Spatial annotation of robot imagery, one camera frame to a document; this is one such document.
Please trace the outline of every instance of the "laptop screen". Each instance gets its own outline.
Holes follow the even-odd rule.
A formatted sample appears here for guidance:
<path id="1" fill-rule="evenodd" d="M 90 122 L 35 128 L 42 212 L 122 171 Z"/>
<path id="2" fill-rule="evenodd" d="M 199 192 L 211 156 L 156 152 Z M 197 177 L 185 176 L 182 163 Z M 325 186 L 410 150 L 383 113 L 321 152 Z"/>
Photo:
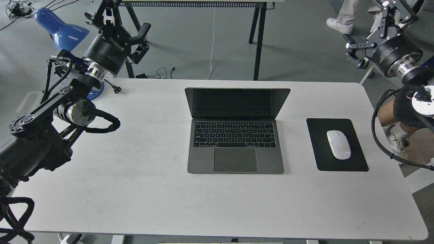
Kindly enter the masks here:
<path id="1" fill-rule="evenodd" d="M 290 89 L 186 88 L 191 116 L 201 119 L 274 119 Z"/>

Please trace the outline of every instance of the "black table leg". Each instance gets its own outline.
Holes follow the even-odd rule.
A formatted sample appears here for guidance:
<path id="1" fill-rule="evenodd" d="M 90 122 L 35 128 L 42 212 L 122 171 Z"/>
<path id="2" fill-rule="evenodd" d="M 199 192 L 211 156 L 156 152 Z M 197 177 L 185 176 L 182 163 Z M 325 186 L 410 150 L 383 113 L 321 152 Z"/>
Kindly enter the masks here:
<path id="1" fill-rule="evenodd" d="M 128 63 L 128 61 L 125 61 L 125 67 L 127 67 L 128 78 L 135 78 L 133 66 L 131 65 L 131 63 Z"/>
<path id="2" fill-rule="evenodd" d="M 140 26 L 140 23 L 139 23 L 139 21 L 137 19 L 136 14 L 135 14 L 135 12 L 133 10 L 133 7 L 126 7 L 126 8 L 128 10 L 128 13 L 130 14 L 131 20 L 133 21 L 134 26 L 136 27 L 137 31 L 140 30 L 141 26 Z"/>
<path id="3" fill-rule="evenodd" d="M 264 36 L 265 12 L 266 11 L 267 11 L 267 3 L 264 2 L 261 9 L 260 9 L 260 15 L 259 15 L 258 43 L 256 46 L 255 71 L 253 74 L 253 80 L 258 80 L 258 76 L 259 76 L 259 64 L 261 61 L 262 38 Z"/>
<path id="4" fill-rule="evenodd" d="M 256 31 L 256 23 L 258 23 L 259 9 L 260 8 L 255 8 L 255 13 L 253 14 L 252 28 L 250 29 L 249 44 L 253 43 L 253 37 L 255 36 L 255 31 Z"/>
<path id="5" fill-rule="evenodd" d="M 133 7 L 126 7 L 126 8 L 128 10 L 128 13 L 130 14 L 131 20 L 133 21 L 134 26 L 136 27 L 137 31 L 140 30 L 140 23 L 139 23 L 137 16 L 133 10 Z M 128 61 L 125 61 L 125 66 L 127 68 L 128 78 L 135 78 L 132 64 L 128 63 Z"/>

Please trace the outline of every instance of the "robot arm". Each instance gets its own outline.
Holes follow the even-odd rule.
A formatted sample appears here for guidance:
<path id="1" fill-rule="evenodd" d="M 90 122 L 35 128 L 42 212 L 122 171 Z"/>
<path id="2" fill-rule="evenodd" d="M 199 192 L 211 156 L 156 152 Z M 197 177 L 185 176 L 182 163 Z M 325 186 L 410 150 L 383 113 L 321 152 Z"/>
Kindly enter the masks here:
<path id="1" fill-rule="evenodd" d="M 366 69 L 372 61 L 385 77 L 399 76 L 402 79 L 404 87 L 398 98 L 403 102 L 398 102 L 394 108 L 394 114 L 400 121 L 414 127 L 427 127 L 427 122 L 434 125 L 434 70 L 419 66 L 422 50 L 404 33 L 404 29 L 418 17 L 403 0 L 382 4 L 379 0 L 374 2 L 382 8 L 380 27 L 367 37 L 365 43 L 356 43 L 350 35 L 344 35 L 348 42 L 345 56 L 358 69 Z M 398 25 L 395 24 L 396 13 L 400 13 Z M 358 57 L 357 51 L 364 52 L 365 57 Z M 412 106 L 400 106 L 400 103 Z"/>
<path id="2" fill-rule="evenodd" d="M 28 181 L 39 169 L 55 170 L 71 160 L 71 146 L 83 132 L 108 133 L 116 130 L 120 122 L 114 116 L 97 110 L 86 97 L 92 87 L 99 89 L 103 79 L 116 77 L 123 63 L 138 63 L 148 50 L 144 36 L 150 24 L 144 23 L 138 36 L 131 37 L 121 23 L 118 5 L 120 0 L 97 0 L 86 13 L 86 22 L 99 29 L 98 36 L 86 50 L 83 58 L 73 56 L 66 50 L 49 60 L 66 69 L 63 77 L 44 92 L 41 105 L 24 116 L 12 121 L 9 126 L 12 139 L 0 148 L 0 221 L 5 219 L 12 229 L 0 242 L 8 242 L 20 235 L 28 241 L 33 235 L 24 230 L 24 225 L 33 210 L 30 198 L 9 198 L 7 195 L 20 181 Z M 131 46 L 138 45 L 131 53 Z M 57 132 L 52 126 L 53 114 L 70 126 Z M 112 124 L 105 129 L 88 128 L 96 116 Z M 9 204 L 26 203 L 28 209 L 19 219 L 15 218 Z"/>

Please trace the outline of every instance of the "silver laptop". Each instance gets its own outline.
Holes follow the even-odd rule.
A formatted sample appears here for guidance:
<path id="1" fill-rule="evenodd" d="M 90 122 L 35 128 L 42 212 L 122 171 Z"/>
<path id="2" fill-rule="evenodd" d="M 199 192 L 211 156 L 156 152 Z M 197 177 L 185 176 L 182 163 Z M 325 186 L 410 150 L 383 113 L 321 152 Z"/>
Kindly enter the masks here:
<path id="1" fill-rule="evenodd" d="M 276 116 L 290 89 L 186 88 L 191 117 L 187 171 L 282 174 Z"/>

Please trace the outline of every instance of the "person's leg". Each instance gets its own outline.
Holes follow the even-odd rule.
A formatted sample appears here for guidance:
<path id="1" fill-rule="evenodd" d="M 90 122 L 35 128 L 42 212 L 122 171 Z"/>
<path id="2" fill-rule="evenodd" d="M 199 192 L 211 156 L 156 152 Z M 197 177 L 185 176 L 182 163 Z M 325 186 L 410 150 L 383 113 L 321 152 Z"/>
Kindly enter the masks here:
<path id="1" fill-rule="evenodd" d="M 351 34 L 354 27 L 354 14 L 359 3 L 360 0 L 345 0 L 339 11 L 338 18 L 328 18 L 326 21 L 327 26 L 340 33 Z"/>
<path id="2" fill-rule="evenodd" d="M 395 118 L 395 116 L 393 115 L 393 103 L 394 103 L 394 100 L 384 104 L 383 106 L 380 107 L 380 109 L 378 111 L 377 118 L 380 121 L 380 124 L 382 127 L 399 122 Z M 413 133 L 413 132 L 421 129 L 419 127 L 408 126 L 402 122 L 400 123 L 400 128 L 405 133 L 408 133 L 408 134 Z"/>
<path id="3" fill-rule="evenodd" d="M 393 115 L 393 103 L 394 101 L 390 101 L 381 106 L 377 118 L 382 127 L 388 126 L 385 133 L 394 153 L 401 158 L 407 159 L 405 147 L 409 145 L 408 138 L 421 128 L 408 126 L 402 122 L 398 123 L 398 120 Z"/>
<path id="4" fill-rule="evenodd" d="M 354 14 L 358 9 L 360 0 L 345 0 L 339 11 L 336 22 L 343 25 L 351 25 L 354 23 Z"/>
<path id="5" fill-rule="evenodd" d="M 398 122 L 398 120 L 393 115 L 393 102 L 394 100 L 383 104 L 383 106 L 381 106 L 378 111 L 377 118 L 380 121 L 382 127 Z"/>
<path id="6" fill-rule="evenodd" d="M 375 5 L 372 1 L 371 4 L 368 7 L 368 12 L 374 14 L 374 23 L 370 29 L 370 33 L 374 32 L 378 27 L 380 27 L 381 22 L 381 15 L 382 15 L 382 9 L 379 8 L 377 5 Z"/>

